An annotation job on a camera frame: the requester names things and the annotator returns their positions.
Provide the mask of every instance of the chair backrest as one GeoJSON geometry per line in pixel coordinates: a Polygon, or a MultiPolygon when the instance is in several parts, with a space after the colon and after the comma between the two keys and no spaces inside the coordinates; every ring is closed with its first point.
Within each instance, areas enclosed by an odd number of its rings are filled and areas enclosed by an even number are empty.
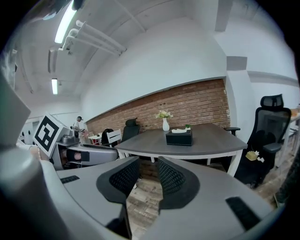
{"type": "Polygon", "coordinates": [[[121,130],[116,130],[110,133],[106,133],[107,134],[107,138],[108,138],[108,142],[109,143],[115,143],[118,140],[122,139],[122,133],[121,130]]]}
{"type": "Polygon", "coordinates": [[[111,133],[113,130],[111,128],[107,128],[102,132],[101,136],[101,144],[108,144],[108,138],[107,138],[107,133],[111,133]]]}
{"type": "Polygon", "coordinates": [[[291,110],[284,108],[282,95],[265,96],[255,112],[255,124],[248,141],[250,150],[261,151],[269,143],[279,143],[290,123],[291,110]]]}
{"type": "Polygon", "coordinates": [[[123,130],[122,142],[138,135],[140,131],[140,125],[136,124],[136,118],[127,120],[125,125],[126,126],[124,127],[123,130]]]}

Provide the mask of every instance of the flower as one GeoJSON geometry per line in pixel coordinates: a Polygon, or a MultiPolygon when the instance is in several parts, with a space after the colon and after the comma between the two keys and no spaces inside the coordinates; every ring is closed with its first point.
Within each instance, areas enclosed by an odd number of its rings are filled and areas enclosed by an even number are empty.
{"type": "Polygon", "coordinates": [[[155,118],[172,118],[173,115],[170,114],[170,112],[166,112],[163,110],[160,110],[157,115],[155,115],[155,118]]]}
{"type": "Polygon", "coordinates": [[[262,163],[264,162],[263,157],[262,157],[262,158],[258,157],[257,160],[258,160],[258,161],[261,161],[262,163]]]}

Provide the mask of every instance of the ceiling light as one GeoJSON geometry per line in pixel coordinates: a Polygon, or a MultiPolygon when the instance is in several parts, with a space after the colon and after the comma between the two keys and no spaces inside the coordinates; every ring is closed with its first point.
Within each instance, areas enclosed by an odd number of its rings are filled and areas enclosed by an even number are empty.
{"type": "Polygon", "coordinates": [[[61,19],[61,22],[57,29],[57,33],[56,33],[55,40],[54,40],[56,43],[62,43],[62,40],[64,39],[64,36],[68,29],[68,26],[69,26],[73,16],[77,12],[77,10],[72,9],[73,1],[71,1],[71,3],[69,4],[64,16],[61,19]]]}
{"type": "Polygon", "coordinates": [[[52,91],[54,95],[57,95],[57,79],[53,78],[52,79],[52,91]]]}

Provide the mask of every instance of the white ceiling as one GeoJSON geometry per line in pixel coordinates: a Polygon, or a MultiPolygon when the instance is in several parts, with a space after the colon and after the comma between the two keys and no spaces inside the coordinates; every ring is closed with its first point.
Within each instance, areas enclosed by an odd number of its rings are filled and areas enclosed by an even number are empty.
{"type": "MultiPolygon", "coordinates": [[[[157,24],[185,16],[184,0],[118,0],[139,23],[147,30],[157,24]]],[[[103,63],[113,55],[82,43],[76,43],[72,55],[64,51],[58,56],[55,74],[48,73],[48,51],[58,49],[63,44],[54,42],[57,28],[65,12],[63,9],[53,19],[28,24],[21,32],[18,43],[19,59],[17,64],[22,75],[27,78],[33,94],[45,92],[51,94],[51,78],[57,77],[61,83],[59,94],[79,96],[84,85],[103,63]]],[[[112,37],[126,46],[128,41],[141,34],[141,29],[130,16],[113,0],[86,0],[82,9],[75,14],[67,33],[77,28],[75,22],[86,21],[90,26],[112,37]]]]}

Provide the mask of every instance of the wooden floor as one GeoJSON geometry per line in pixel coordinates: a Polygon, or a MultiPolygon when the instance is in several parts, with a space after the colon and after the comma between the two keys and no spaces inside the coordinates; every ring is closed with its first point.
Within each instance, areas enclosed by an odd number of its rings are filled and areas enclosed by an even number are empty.
{"type": "MultiPolygon", "coordinates": [[[[274,208],[276,207],[274,194],[286,178],[293,162],[293,156],[290,154],[292,142],[293,139],[289,141],[289,153],[281,167],[272,169],[263,184],[254,190],[274,208]]],[[[140,239],[155,221],[158,216],[158,203],[163,199],[162,187],[158,180],[157,162],[151,163],[149,160],[141,160],[140,163],[142,179],[138,180],[137,188],[132,189],[126,201],[133,240],[140,239]]],[[[225,171],[221,164],[211,164],[210,167],[225,171]]]]}

